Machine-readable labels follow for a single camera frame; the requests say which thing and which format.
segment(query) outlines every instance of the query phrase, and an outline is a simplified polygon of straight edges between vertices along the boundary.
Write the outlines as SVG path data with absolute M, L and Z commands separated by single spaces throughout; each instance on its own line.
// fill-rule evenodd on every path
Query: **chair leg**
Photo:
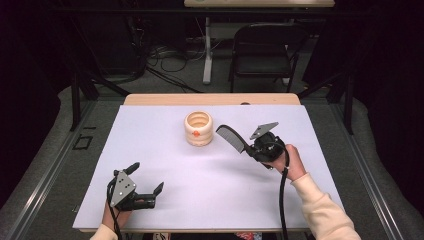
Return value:
M 297 60 L 298 59 L 299 59 L 299 54 L 294 55 L 294 57 L 293 57 L 293 66 L 292 66 L 292 70 L 291 70 L 291 74 L 290 74 L 289 84 L 287 85 L 287 90 L 286 90 L 287 93 L 290 92 L 291 85 L 293 83 L 294 72 L 296 70 L 296 65 L 297 65 Z
M 230 64 L 230 73 L 228 74 L 228 81 L 231 82 L 230 93 L 234 92 L 234 69 L 233 63 Z

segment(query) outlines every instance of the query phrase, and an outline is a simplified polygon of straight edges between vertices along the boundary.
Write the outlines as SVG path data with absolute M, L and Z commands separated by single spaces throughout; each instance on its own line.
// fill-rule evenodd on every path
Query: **dark background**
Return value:
M 170 7 L 182 7 L 183 3 L 160 2 L 169 4 Z M 375 4 L 385 13 L 386 24 L 371 51 L 358 66 L 354 95 L 369 110 L 368 117 L 382 163 L 404 196 L 423 214 L 424 202 L 420 196 L 424 195 L 424 188 L 420 184 L 424 182 L 424 164 L 420 147 L 424 142 L 424 114 L 420 105 L 424 102 L 421 93 L 424 87 L 424 45 L 421 43 L 424 25 L 421 13 L 424 9 L 412 1 L 395 0 L 344 0 L 337 1 L 336 4 L 341 9 L 358 10 Z M 3 139 L 0 151 L 0 206 L 3 206 L 25 173 L 51 129 L 60 108 L 57 94 L 70 85 L 71 73 L 75 72 L 77 66 L 64 54 L 69 52 L 69 49 L 58 44 L 57 29 L 48 24 L 45 15 L 38 11 L 38 6 L 36 1 L 30 0 L 1 2 L 0 96 L 3 103 Z M 190 32 L 182 31 L 170 35 L 169 32 L 159 30 L 184 29 L 184 26 L 187 26 L 184 21 L 182 18 L 173 21 L 151 19 L 153 29 L 157 30 L 152 36 L 158 36 L 178 48 L 184 48 L 184 41 L 181 39 L 184 39 L 184 34 L 190 35 Z M 105 69 L 112 71 L 115 65 L 120 64 L 119 70 L 126 73 L 140 64 L 131 47 L 127 48 L 127 55 L 134 54 L 131 60 L 111 63 L 105 59 L 94 59 L 90 54 L 90 46 L 78 40 L 79 33 L 73 25 L 67 25 L 66 22 L 56 24 L 63 24 L 62 30 L 70 36 L 68 39 L 74 49 L 74 57 L 84 59 L 80 63 L 84 68 L 104 74 Z M 78 24 L 81 24 L 81 29 L 85 28 L 86 32 L 90 32 L 87 21 L 81 20 Z M 97 23 L 96 29 L 102 31 L 99 26 L 101 24 Z M 109 31 L 113 31 L 110 28 L 126 31 L 122 26 L 107 27 Z M 367 26 L 364 21 L 328 21 L 305 72 L 304 80 L 313 85 L 341 69 L 343 60 L 355 53 L 356 43 Z M 131 42 L 131 37 L 123 35 L 120 39 L 101 39 L 125 44 L 127 40 L 128 43 Z M 123 55 L 116 52 L 104 54 L 113 54 L 118 59 Z

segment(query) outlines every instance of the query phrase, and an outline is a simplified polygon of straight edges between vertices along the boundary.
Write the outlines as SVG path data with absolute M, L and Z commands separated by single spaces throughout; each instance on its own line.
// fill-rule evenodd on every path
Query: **white table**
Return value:
M 185 0 L 184 5 L 193 8 L 331 8 L 334 6 L 334 0 Z M 234 29 L 231 28 L 229 31 L 226 29 L 224 34 L 228 35 L 233 33 Z M 203 84 L 211 83 L 212 51 L 210 39 L 211 22 L 209 17 L 206 17 L 206 57 Z
M 241 102 L 257 105 L 238 105 Z M 272 132 L 298 147 L 317 184 L 343 207 L 308 114 L 296 95 L 130 95 L 115 119 L 73 227 L 95 231 L 101 222 L 106 185 L 113 178 L 113 170 L 140 162 L 140 168 L 130 175 L 138 184 L 137 193 L 151 193 L 162 181 L 165 185 L 156 207 L 135 211 L 123 231 L 280 231 L 281 175 L 267 170 L 246 153 L 239 154 L 216 133 L 207 146 L 188 144 L 183 120 L 196 110 L 212 116 L 214 129 L 227 124 L 248 143 L 258 125 L 279 122 Z M 307 229 L 300 198 L 288 182 L 286 185 L 287 228 Z

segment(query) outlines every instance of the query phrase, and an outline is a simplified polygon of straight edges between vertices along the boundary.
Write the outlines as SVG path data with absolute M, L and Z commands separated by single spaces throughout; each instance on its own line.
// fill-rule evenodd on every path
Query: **stacked rings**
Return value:
M 196 111 L 188 114 L 184 120 L 187 142 L 194 146 L 205 146 L 213 138 L 213 120 L 207 112 Z

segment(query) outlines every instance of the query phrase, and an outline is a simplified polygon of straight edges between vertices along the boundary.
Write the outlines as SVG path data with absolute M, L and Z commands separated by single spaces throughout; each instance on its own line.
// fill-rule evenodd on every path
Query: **black wire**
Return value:
M 133 82 L 133 81 L 137 80 L 139 77 L 141 77 L 142 75 L 143 75 L 142 72 L 135 72 L 130 77 L 120 79 L 120 80 L 108 80 L 108 81 L 115 84 L 115 85 L 120 85 L 120 84 L 124 84 L 124 83 Z M 101 85 L 101 83 L 96 82 L 96 80 L 94 80 L 94 79 L 92 79 L 92 82 L 94 84 Z
M 174 57 L 176 57 L 176 56 L 182 56 L 183 58 L 184 58 L 184 64 L 183 64 L 183 66 L 181 67 L 181 68 L 179 68 L 179 69 L 176 69 L 176 70 L 167 70 L 167 69 L 165 69 L 164 67 L 163 67 L 163 63 L 164 63 L 164 61 L 163 60 L 165 60 L 165 59 L 169 59 L 169 58 L 174 58 Z M 187 62 L 188 62 L 188 57 L 186 56 L 186 55 L 184 55 L 184 54 L 181 54 L 181 55 L 175 55 L 175 56 L 169 56 L 169 57 L 163 57 L 162 58 L 162 61 L 160 62 L 160 67 L 161 67 L 161 69 L 162 70 L 164 70 L 165 72 L 179 72 L 179 71 L 182 71 L 186 66 L 187 66 Z
M 159 71 L 157 71 L 157 70 L 155 70 L 153 68 L 150 68 L 150 67 L 146 68 L 146 70 L 148 72 L 152 73 L 153 75 L 155 75 L 156 77 L 164 80 L 165 82 L 170 83 L 172 85 L 175 85 L 177 87 L 180 87 L 184 92 L 186 92 L 185 89 L 187 89 L 187 90 L 190 90 L 190 91 L 195 92 L 195 93 L 203 93 L 203 92 L 201 92 L 201 91 L 199 91 L 197 89 L 194 89 L 194 88 L 188 86 L 184 82 L 184 80 L 179 79 L 179 78 L 177 78 L 175 76 L 172 76 L 172 75 L 169 75 L 169 74 L 166 74 L 166 73 L 161 73 L 161 72 L 159 72 Z
M 116 183 L 116 178 L 110 181 L 109 184 L 107 185 L 106 198 L 107 198 L 107 204 L 109 206 L 110 214 L 112 215 L 115 233 L 118 236 L 118 239 L 122 240 L 121 230 L 119 228 L 117 216 L 115 216 L 113 207 L 110 206 L 110 202 L 112 201 L 112 193 L 115 189 L 115 183 Z
M 149 58 L 147 59 L 147 64 L 152 66 L 152 67 L 156 66 L 159 63 L 159 59 L 160 59 L 158 49 L 157 48 L 153 48 L 153 49 L 155 51 L 155 54 L 153 56 L 156 56 L 156 57 L 153 58 L 152 56 L 149 56 Z M 154 64 L 152 64 L 152 63 L 149 62 L 149 59 L 156 59 L 156 62 Z
M 188 60 L 197 60 L 197 55 L 199 55 L 200 53 L 202 53 L 202 55 L 205 54 L 206 50 L 205 50 L 204 44 L 203 44 L 203 51 L 200 51 L 200 49 L 202 49 L 201 44 L 199 44 L 199 47 L 197 48 L 196 51 L 192 51 L 192 52 L 195 52 L 195 54 L 193 54 L 193 56 L 188 56 L 188 54 L 187 54 Z
M 279 203 L 280 203 L 280 219 L 281 219 L 281 226 L 283 229 L 283 236 L 285 240 L 289 239 L 288 236 L 288 232 L 287 232 L 287 226 L 286 226 L 286 217 L 284 214 L 284 186 L 286 184 L 286 179 L 287 179 L 287 173 L 289 170 L 289 164 L 290 164 L 290 157 L 289 157 L 289 153 L 287 152 L 286 148 L 284 148 L 284 153 L 286 154 L 286 166 L 284 167 L 284 170 L 282 172 L 282 177 L 281 177 L 281 183 L 280 183 L 280 199 L 279 199 Z

